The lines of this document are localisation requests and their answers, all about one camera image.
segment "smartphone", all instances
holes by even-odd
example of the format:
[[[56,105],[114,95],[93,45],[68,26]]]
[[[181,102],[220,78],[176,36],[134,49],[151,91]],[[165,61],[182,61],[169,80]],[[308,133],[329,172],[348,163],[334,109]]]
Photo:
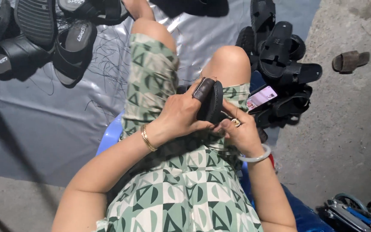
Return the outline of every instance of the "smartphone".
[[[251,74],[250,80],[250,97],[247,99],[249,111],[252,111],[274,98],[277,98],[276,91],[274,91],[271,86],[267,85],[259,71],[254,71]]]

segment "woman's right hand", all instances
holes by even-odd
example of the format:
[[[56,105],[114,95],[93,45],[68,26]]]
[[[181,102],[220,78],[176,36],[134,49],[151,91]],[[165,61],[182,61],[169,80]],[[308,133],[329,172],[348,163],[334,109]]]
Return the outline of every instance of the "woman's right hand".
[[[224,119],[214,131],[224,129],[225,138],[230,139],[232,144],[246,157],[263,155],[264,149],[261,146],[254,118],[226,100],[223,100],[223,111],[240,120],[241,125],[237,128],[230,119]]]

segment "gold ring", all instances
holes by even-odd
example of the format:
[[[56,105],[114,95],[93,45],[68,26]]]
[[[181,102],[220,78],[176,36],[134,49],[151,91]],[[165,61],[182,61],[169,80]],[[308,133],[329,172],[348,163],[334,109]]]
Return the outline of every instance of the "gold ring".
[[[239,128],[241,126],[241,122],[238,119],[231,119],[231,121],[234,123],[234,126],[236,128]]]

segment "plastic tarp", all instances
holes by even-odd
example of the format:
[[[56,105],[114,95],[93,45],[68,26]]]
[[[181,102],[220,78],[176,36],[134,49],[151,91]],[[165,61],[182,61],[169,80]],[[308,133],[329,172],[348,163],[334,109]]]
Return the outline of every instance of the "plastic tarp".
[[[240,30],[250,25],[250,1],[228,3],[228,15],[219,18],[185,13],[168,18],[153,6],[157,21],[177,40],[180,84],[197,79],[215,50],[234,45]],[[291,22],[294,33],[305,40],[320,1],[275,3],[277,21]],[[66,186],[95,155],[107,125],[123,110],[132,24],[127,18],[117,26],[98,26],[93,61],[72,89],[61,85],[51,63],[25,81],[0,80],[0,113],[46,183]],[[278,129],[267,132],[275,144]],[[32,180],[1,141],[0,176]]]

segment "grey insole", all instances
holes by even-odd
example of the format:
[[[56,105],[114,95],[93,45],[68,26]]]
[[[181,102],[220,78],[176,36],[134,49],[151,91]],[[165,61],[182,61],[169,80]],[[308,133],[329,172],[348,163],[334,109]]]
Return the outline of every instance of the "grey insole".
[[[6,55],[0,54],[0,74],[3,74],[8,70],[11,70],[11,62]]]
[[[65,39],[64,48],[70,52],[77,52],[88,46],[92,32],[91,24],[77,24],[70,28],[67,38]],[[65,85],[70,85],[75,78],[66,77],[55,69],[58,79]]]
[[[118,0],[121,2],[121,15],[124,15],[127,13],[127,10],[124,7],[124,4],[121,0]],[[58,5],[60,5],[62,8],[64,8],[67,11],[73,12],[75,11],[82,3],[84,3],[84,0],[58,0]],[[99,15],[98,17],[105,18],[105,15]]]

